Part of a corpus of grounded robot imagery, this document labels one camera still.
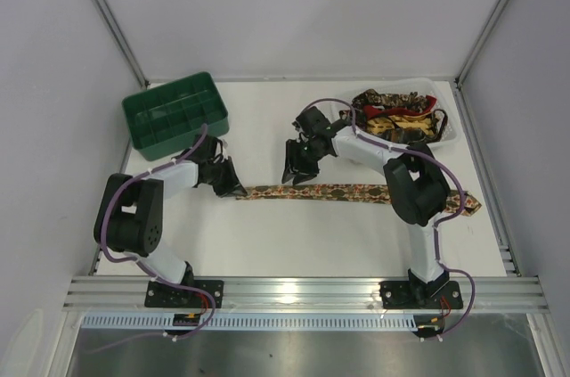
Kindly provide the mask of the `floral patterned tie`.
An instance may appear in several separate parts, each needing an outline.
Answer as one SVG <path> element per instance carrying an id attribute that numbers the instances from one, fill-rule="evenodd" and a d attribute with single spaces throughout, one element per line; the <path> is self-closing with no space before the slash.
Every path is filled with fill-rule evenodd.
<path id="1" fill-rule="evenodd" d="M 247 194 L 237 200 L 309 200 L 345 201 L 391 205 L 391 196 L 386 184 L 306 184 L 306 185 L 258 185 L 246 187 Z M 461 215 L 472 217 L 482 204 L 471 193 L 465 193 Z M 452 214 L 460 208 L 460 194 L 451 190 L 446 199 L 444 212 Z"/>

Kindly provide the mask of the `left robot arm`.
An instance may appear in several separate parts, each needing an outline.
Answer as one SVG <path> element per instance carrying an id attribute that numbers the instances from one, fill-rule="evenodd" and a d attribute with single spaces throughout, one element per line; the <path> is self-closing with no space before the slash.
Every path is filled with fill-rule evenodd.
<path id="1" fill-rule="evenodd" d="M 132 262 L 152 281 L 196 289 L 191 265 L 164 242 L 164 202 L 200 185 L 219 198 L 245 197 L 224 142 L 200 135 L 194 145 L 170 161 L 131 176 L 111 175 L 94 223 L 94 240 L 113 264 Z"/>

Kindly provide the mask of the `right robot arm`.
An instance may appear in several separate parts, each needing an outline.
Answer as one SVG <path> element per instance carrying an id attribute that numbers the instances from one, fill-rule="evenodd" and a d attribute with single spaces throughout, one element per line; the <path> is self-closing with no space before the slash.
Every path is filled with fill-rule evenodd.
<path id="1" fill-rule="evenodd" d="M 319 162 L 327 156 L 353 160 L 386 179 L 392 208 L 406 223 L 410 237 L 407 301 L 426 306 L 449 282 L 449 272 L 437 262 L 430 227 L 446 208 L 451 189 L 432 152 L 426 145 L 405 148 L 374 139 L 348 120 L 331 122 L 316 106 L 305 108 L 293 126 L 299 138 L 286 142 L 284 184 L 316 178 Z"/>

